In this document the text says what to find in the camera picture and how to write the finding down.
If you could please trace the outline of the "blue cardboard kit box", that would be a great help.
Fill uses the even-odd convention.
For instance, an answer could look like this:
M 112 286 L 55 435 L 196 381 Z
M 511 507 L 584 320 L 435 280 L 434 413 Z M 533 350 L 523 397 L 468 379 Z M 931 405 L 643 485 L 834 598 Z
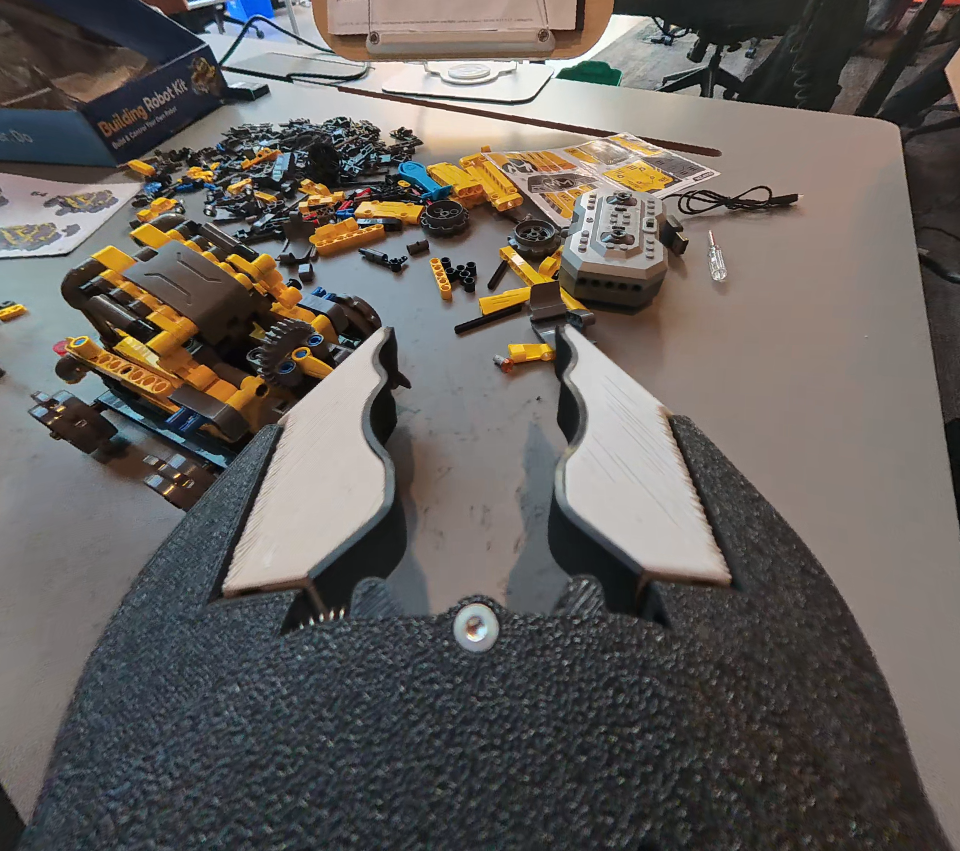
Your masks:
M 218 108 L 201 38 L 142 0 L 1 0 L 1 159 L 113 168 Z

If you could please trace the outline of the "yellow grey sticker sheet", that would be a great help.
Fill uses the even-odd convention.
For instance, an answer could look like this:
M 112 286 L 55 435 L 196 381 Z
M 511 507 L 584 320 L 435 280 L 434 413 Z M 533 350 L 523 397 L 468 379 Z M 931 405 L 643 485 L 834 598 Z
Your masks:
M 687 154 L 630 134 L 566 147 L 482 152 L 548 221 L 569 224 L 576 201 L 591 192 L 665 197 L 720 174 Z

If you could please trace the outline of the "grey table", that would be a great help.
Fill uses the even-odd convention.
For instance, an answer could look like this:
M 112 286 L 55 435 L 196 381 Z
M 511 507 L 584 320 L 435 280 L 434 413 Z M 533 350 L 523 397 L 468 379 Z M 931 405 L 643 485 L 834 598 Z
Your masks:
M 366 77 L 342 85 L 285 82 L 263 76 L 273 103 L 288 117 L 351 115 L 384 119 L 390 128 L 440 122 L 446 135 L 469 145 L 496 139 L 559 143 L 574 136 L 630 132 L 652 143 L 713 159 L 820 157 L 839 162 L 901 158 L 898 128 L 876 119 L 787 110 L 641 89 L 609 89 L 548 79 L 527 103 L 497 104 L 403 97 L 386 90 L 396 65 L 375 64 Z

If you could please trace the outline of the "yellow toy brick vehicle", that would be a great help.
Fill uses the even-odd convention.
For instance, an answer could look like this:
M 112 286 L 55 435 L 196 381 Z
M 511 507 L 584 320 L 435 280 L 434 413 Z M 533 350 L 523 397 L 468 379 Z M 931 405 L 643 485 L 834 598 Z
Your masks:
M 121 413 L 179 452 L 149 455 L 144 483 L 190 509 L 264 428 L 277 424 L 382 328 L 363 299 L 304 295 L 278 262 L 212 224 L 164 212 L 64 275 L 60 293 L 95 331 L 54 351 L 67 384 L 95 375 L 91 402 L 35 392 L 30 416 L 54 440 L 105 460 Z

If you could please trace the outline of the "blue brick separator tool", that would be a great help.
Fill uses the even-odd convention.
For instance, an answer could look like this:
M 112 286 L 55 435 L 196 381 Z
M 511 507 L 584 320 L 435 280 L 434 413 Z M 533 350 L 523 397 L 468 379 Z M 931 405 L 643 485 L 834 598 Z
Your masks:
M 397 167 L 399 178 L 412 185 L 425 201 L 438 201 L 450 196 L 450 185 L 438 183 L 426 167 L 417 161 L 402 161 Z

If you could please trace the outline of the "grey desk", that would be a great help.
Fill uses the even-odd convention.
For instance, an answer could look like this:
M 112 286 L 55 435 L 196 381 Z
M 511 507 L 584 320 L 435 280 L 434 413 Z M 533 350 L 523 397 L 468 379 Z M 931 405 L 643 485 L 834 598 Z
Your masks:
M 165 148 L 292 118 L 330 116 L 288 116 L 272 101 L 223 106 Z M 439 121 L 410 129 L 425 163 L 582 139 L 468 144 Z M 904 154 L 702 161 L 726 194 L 768 185 L 798 193 L 799 207 L 687 222 L 689 249 L 653 305 L 600 312 L 595 341 L 690 417 L 831 575 L 957 846 L 957 514 Z M 711 229 L 725 282 L 709 273 Z M 89 326 L 62 299 L 63 275 L 108 245 L 131 247 L 124 213 L 68 257 L 2 262 L 2 299 L 28 311 L 2 327 L 2 785 L 24 818 L 91 650 L 180 518 L 142 484 L 145 449 L 104 465 L 29 417 L 34 391 L 62 386 L 53 344 Z M 456 336 L 476 299 L 444 302 L 421 259 L 392 274 L 344 255 L 319 264 L 317 282 L 366 299 L 395 328 L 412 383 L 397 392 L 389 443 L 407 529 L 390 584 L 405 609 L 437 613 L 470 594 L 548 609 L 563 582 L 546 538 L 565 446 L 558 380 L 545 365 L 504 374 L 492 359 L 529 338 L 527 318 Z

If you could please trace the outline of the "long black axle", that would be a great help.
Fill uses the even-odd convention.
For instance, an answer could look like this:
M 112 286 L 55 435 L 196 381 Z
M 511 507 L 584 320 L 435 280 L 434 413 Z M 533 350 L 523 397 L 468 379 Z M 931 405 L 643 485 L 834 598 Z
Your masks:
M 517 317 L 522 313 L 523 304 L 516 304 L 507 307 L 500 308 L 496 311 L 492 311 L 487 314 L 481 314 L 478 317 L 469 319 L 460 324 L 457 324 L 453 333 L 460 337 L 466 334 L 473 333 L 475 331 L 481 330 L 482 328 L 489 327 L 494 325 L 502 320 L 506 320 L 512 317 Z

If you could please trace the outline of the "white stand base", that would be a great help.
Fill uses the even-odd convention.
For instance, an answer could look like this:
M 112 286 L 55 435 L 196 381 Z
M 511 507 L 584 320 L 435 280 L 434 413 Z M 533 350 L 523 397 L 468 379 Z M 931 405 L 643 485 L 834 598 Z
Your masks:
M 534 101 L 554 77 L 550 65 L 516 61 L 439 61 L 402 64 L 382 92 L 403 98 L 480 103 Z

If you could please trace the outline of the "grey curved panel piece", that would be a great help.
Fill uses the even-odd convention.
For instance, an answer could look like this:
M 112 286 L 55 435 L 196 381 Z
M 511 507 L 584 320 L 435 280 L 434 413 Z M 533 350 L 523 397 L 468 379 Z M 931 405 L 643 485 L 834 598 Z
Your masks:
M 584 331 L 595 324 L 595 315 L 581 305 L 569 306 L 558 281 L 531 285 L 529 316 L 534 333 L 542 343 L 556 349 L 560 329 L 570 326 Z

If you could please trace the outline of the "long yellow holed beam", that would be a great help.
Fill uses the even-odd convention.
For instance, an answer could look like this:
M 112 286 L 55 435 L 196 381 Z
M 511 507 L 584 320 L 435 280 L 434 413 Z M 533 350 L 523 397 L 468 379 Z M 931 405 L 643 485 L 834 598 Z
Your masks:
M 553 280 L 553 278 L 541 274 L 511 246 L 499 248 L 499 257 L 528 288 Z

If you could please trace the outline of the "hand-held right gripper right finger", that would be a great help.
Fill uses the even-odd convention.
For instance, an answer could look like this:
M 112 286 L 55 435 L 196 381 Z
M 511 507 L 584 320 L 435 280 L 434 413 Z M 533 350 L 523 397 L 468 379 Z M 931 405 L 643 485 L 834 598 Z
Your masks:
M 562 516 L 641 580 L 730 585 L 666 405 L 571 327 L 557 330 L 555 369 Z

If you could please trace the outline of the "grey toy control hub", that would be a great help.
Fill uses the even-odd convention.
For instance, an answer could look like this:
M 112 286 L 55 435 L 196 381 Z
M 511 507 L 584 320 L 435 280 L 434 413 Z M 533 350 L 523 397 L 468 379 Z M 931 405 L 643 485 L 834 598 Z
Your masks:
M 660 197 L 596 188 L 573 206 L 558 282 L 583 304 L 638 310 L 656 298 L 670 261 L 689 244 Z

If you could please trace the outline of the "pile of loose brick parts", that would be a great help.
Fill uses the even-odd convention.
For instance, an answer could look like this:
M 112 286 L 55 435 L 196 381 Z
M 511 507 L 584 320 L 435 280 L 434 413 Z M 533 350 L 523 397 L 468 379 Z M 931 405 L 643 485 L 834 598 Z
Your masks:
M 142 184 L 129 224 L 186 223 L 192 200 L 205 221 L 240 224 L 235 238 L 243 243 L 282 242 L 287 260 L 300 233 L 309 237 L 321 225 L 421 226 L 420 213 L 430 201 L 400 178 L 398 166 L 415 162 L 423 144 L 412 129 L 401 126 L 384 135 L 368 120 L 348 116 L 234 125 L 215 144 L 156 150 L 130 161 L 127 168 Z M 450 186 L 446 199 L 468 211 L 486 204 L 510 218 L 522 194 L 482 152 L 489 151 L 420 164 Z

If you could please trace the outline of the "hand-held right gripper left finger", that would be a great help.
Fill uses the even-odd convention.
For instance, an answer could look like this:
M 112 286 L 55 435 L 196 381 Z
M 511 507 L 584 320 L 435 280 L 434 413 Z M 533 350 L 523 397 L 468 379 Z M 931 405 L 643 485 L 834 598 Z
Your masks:
M 309 588 L 388 516 L 398 357 L 395 330 L 378 329 L 283 416 L 222 581 L 225 597 Z

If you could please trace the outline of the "grey toy wheel hub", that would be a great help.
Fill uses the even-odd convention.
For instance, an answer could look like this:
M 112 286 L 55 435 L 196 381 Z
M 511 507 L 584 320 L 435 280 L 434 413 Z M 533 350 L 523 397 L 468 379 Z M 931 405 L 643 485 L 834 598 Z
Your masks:
M 554 254 L 563 239 L 562 229 L 550 220 L 529 217 L 515 225 L 508 245 L 526 260 L 542 260 Z
M 449 238 L 464 233 L 470 227 L 471 216 L 461 203 L 442 199 L 426 204 L 418 222 L 425 233 L 437 238 Z

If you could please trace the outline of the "black office chair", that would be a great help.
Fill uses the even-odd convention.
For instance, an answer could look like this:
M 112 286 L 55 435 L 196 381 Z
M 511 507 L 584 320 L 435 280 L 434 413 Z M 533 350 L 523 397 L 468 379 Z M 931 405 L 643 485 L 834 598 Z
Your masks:
M 668 75 L 666 93 L 717 88 L 727 100 L 828 112 L 840 77 L 865 36 L 869 0 L 663 0 L 654 17 L 697 36 L 696 49 L 713 52 L 705 66 Z M 757 39 L 776 40 L 744 78 L 722 66 L 725 53 Z

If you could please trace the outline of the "yellow piece with orange tip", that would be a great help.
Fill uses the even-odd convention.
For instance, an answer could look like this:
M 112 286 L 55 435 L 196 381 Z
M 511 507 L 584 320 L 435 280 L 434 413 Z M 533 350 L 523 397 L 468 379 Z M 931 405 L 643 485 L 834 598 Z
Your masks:
M 510 343 L 504 353 L 495 353 L 492 360 L 504 373 L 519 365 L 551 363 L 556 352 L 546 343 Z

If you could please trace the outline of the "paper instruction booklet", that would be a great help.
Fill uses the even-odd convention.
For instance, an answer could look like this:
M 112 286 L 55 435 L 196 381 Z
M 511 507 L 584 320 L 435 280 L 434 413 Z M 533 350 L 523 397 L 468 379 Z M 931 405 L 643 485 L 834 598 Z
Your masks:
M 1 259 L 65 256 L 140 192 L 129 182 L 73 184 L 1 174 Z

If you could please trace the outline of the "yellow wedge panel piece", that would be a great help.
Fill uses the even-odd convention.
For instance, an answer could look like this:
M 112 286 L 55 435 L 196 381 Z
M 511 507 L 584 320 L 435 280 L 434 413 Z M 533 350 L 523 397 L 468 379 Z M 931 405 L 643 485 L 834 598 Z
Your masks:
M 478 299 L 481 315 L 484 317 L 499 313 L 506 309 L 521 307 L 530 299 L 532 287 L 509 289 L 497 294 L 490 294 Z

